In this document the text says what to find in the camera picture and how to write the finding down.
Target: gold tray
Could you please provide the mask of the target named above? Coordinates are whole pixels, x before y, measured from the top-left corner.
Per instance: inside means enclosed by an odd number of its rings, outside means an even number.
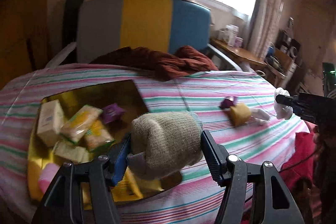
[[[148,112],[132,80],[92,85],[62,92],[44,98],[41,103],[43,104],[56,99],[59,100],[67,119],[70,119],[86,104],[103,108],[107,105],[117,103],[118,106],[124,108],[126,113],[122,116],[121,120],[112,122],[107,126],[116,143],[120,142],[125,133],[130,131],[132,120]],[[61,165],[63,159],[54,156],[51,152],[52,148],[47,148],[40,138],[36,136],[37,122],[38,119],[31,132],[28,148],[27,179],[31,199],[41,201],[43,193],[38,187],[38,178],[41,171],[50,162]],[[127,169],[124,179],[111,192],[116,204],[125,204],[154,196],[178,185],[181,181],[182,175],[180,172],[173,173],[161,180],[145,181],[135,177]],[[83,184],[83,203],[85,209],[90,208],[91,201],[88,184]]]

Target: cardboard box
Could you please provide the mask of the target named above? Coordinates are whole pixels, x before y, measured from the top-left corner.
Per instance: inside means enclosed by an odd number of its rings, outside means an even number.
[[[53,147],[59,140],[59,132],[64,124],[64,113],[58,100],[41,105],[37,127],[37,136],[46,144]]]

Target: purple packet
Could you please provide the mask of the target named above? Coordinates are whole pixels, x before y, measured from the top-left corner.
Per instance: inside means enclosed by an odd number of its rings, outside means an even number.
[[[224,100],[219,105],[219,107],[221,109],[226,109],[226,108],[229,108],[231,106],[235,106],[236,103],[237,103],[237,100],[238,100],[237,96],[228,96],[228,97],[225,97]]]
[[[108,105],[103,108],[103,122],[105,124],[109,122],[116,121],[120,119],[120,117],[126,112],[125,109],[119,107],[116,103],[112,105]]]

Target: wooden cabinet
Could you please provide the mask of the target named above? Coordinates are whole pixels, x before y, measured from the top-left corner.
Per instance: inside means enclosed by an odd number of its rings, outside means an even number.
[[[0,0],[0,88],[33,68],[43,68],[48,55],[47,0]],[[31,56],[27,49],[31,45]]]

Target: bed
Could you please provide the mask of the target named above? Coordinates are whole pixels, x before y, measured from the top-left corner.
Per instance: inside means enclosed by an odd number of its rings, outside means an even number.
[[[20,76],[0,92],[1,131],[0,196],[8,208],[28,222],[36,207],[26,185],[26,157],[31,129],[42,98],[83,86],[132,79],[150,112],[196,112],[204,129],[247,162],[272,161],[279,170],[294,153],[296,132],[309,132],[296,116],[277,120],[273,108],[275,88],[260,76],[242,71],[200,72],[160,82],[152,72],[112,65],[69,64]],[[259,107],[271,115],[260,126],[253,119],[234,128],[219,109],[225,96]],[[213,223],[224,189],[211,178],[205,160],[182,170],[182,183],[148,200],[119,208],[123,223]],[[247,187],[252,195],[252,185]]]
[[[209,44],[211,14],[200,4],[187,0],[88,0],[79,6],[65,10],[64,48],[47,67],[56,67],[65,59],[69,63],[90,63],[123,47],[174,54],[189,45],[215,56],[220,69],[241,71]]]

